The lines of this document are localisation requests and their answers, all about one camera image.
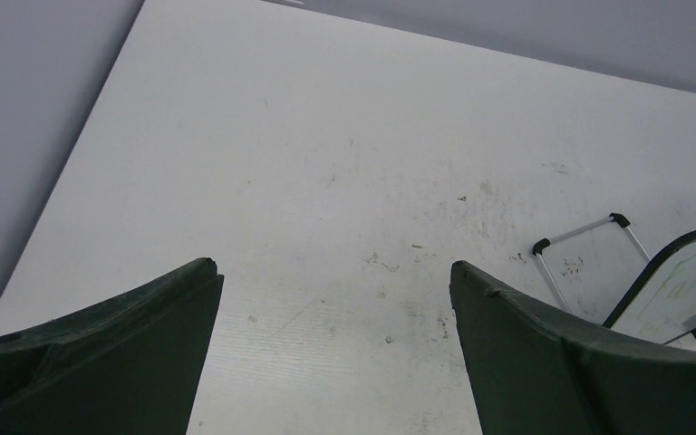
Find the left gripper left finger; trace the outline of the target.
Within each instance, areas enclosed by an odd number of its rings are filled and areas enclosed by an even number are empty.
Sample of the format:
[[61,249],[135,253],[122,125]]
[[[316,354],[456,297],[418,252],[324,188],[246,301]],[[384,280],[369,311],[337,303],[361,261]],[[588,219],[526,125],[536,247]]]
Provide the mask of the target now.
[[223,276],[207,257],[0,336],[0,434],[183,434]]

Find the black framed small whiteboard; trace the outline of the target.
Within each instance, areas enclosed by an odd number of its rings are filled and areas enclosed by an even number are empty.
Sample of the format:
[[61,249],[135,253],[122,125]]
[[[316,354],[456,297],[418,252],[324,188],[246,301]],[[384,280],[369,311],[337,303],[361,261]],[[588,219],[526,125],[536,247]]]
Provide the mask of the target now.
[[[553,245],[607,224],[616,224],[624,231],[644,259],[645,267],[624,290],[595,290],[591,301],[586,301],[586,292],[579,290],[570,301],[544,253]],[[564,234],[538,240],[531,254],[564,311],[648,342],[678,344],[687,335],[696,341],[696,230],[674,239],[652,255],[634,234],[631,221],[621,213],[611,213]]]

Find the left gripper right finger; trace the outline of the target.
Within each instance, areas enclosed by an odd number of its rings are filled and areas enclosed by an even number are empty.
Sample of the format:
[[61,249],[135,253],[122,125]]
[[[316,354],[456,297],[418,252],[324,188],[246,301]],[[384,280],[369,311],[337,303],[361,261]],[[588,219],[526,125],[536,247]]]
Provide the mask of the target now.
[[465,261],[449,294],[485,434],[696,434],[696,352],[536,300]]

